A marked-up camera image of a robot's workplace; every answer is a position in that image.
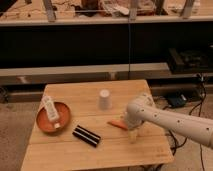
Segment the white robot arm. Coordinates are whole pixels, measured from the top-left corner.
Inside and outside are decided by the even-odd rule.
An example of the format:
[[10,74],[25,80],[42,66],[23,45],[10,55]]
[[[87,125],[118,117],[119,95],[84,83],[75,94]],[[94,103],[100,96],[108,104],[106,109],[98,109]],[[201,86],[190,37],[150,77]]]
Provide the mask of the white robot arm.
[[158,109],[150,94],[141,93],[127,104],[124,122],[133,131],[145,121],[213,149],[213,120]]

